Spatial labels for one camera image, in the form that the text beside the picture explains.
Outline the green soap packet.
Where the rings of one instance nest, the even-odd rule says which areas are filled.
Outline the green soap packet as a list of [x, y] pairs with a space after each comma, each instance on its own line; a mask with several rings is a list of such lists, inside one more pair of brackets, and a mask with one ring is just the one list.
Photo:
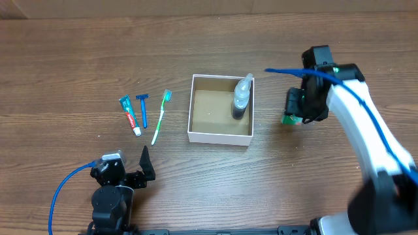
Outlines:
[[281, 123], [284, 125], [301, 125], [302, 124], [302, 118], [296, 117], [294, 115], [286, 115], [284, 114], [281, 119]]

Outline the clear bottle with dark liquid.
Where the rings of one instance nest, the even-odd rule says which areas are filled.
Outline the clear bottle with dark liquid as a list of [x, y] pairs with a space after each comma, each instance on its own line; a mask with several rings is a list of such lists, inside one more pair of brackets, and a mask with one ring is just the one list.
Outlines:
[[232, 117], [234, 119], [242, 119], [249, 103], [251, 83], [253, 75], [249, 73], [240, 80], [235, 89], [232, 104]]

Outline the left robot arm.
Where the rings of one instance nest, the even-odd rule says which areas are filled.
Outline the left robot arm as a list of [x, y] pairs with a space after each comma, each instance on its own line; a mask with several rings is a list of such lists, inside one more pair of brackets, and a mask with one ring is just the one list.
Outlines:
[[124, 153], [117, 150], [104, 154], [92, 166], [90, 175], [100, 188], [91, 198], [93, 212], [88, 234], [140, 234], [131, 223], [133, 197], [136, 189], [155, 180], [155, 170], [146, 146], [140, 156], [140, 170], [128, 173], [125, 164]]

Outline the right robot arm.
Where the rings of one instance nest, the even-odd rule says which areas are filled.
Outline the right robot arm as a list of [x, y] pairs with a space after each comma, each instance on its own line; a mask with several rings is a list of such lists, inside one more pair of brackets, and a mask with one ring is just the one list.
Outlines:
[[305, 234], [388, 234], [417, 230], [417, 167], [374, 106], [365, 77], [355, 64], [314, 69], [283, 69], [302, 78], [289, 98], [310, 117], [311, 108], [328, 109], [355, 150], [364, 183], [347, 210], [313, 219]]

